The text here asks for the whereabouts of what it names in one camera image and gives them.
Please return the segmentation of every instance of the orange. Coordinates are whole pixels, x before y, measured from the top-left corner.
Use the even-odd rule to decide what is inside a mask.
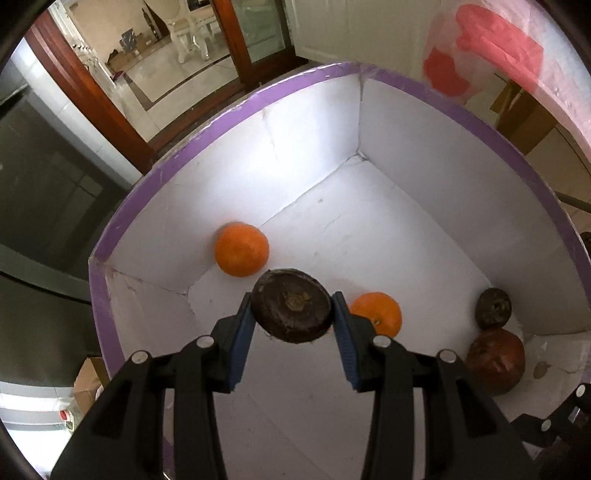
[[[269,260],[269,241],[255,226],[231,223],[220,232],[215,258],[219,267],[233,277],[249,277]]]
[[[371,320],[376,333],[380,335],[395,337],[402,327],[402,312],[398,302],[380,291],[361,295],[349,310],[354,315]]]

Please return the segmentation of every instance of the dark round fruit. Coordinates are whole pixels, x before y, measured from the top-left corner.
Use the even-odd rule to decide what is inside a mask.
[[[511,299],[500,288],[487,288],[476,302],[476,323],[481,329],[504,327],[511,317]]]
[[[252,313],[268,333],[289,343],[316,340],[332,322],[330,295],[308,274],[268,270],[251,294]]]
[[[502,328],[484,330],[470,345],[466,366],[490,395],[507,393],[525,372],[523,343]]]
[[[583,245],[585,246],[587,253],[591,257],[591,232],[581,233],[581,240],[583,241]]]

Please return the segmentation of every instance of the white wall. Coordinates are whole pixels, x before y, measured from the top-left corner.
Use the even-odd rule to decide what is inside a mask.
[[[120,50],[121,35],[134,29],[135,34],[149,32],[144,20],[141,0],[79,0],[77,6],[67,7],[68,12],[93,47],[99,58],[106,62],[113,50]]]
[[[439,0],[286,0],[295,52],[331,63],[356,60],[421,79]]]
[[[559,234],[564,226],[536,198],[535,182],[517,173],[523,159],[501,160],[445,113],[371,78],[363,83],[359,131],[364,156],[433,217],[492,285],[511,292],[524,330],[564,335],[591,328],[581,277]],[[584,255],[582,248],[574,253]]]
[[[12,61],[43,104],[35,104],[46,120],[76,149],[126,190],[141,173],[92,125],[60,89],[23,38]],[[56,121],[49,118],[57,116]]]
[[[222,225],[261,226],[355,154],[360,95],[357,75],[330,79],[240,122],[150,200],[109,266],[186,292],[213,265],[212,242]]]

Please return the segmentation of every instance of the plastic bag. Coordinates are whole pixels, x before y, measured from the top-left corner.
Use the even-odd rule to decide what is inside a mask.
[[[534,1],[443,0],[423,74],[464,104],[495,71],[533,95],[591,158],[591,76],[560,27]]]

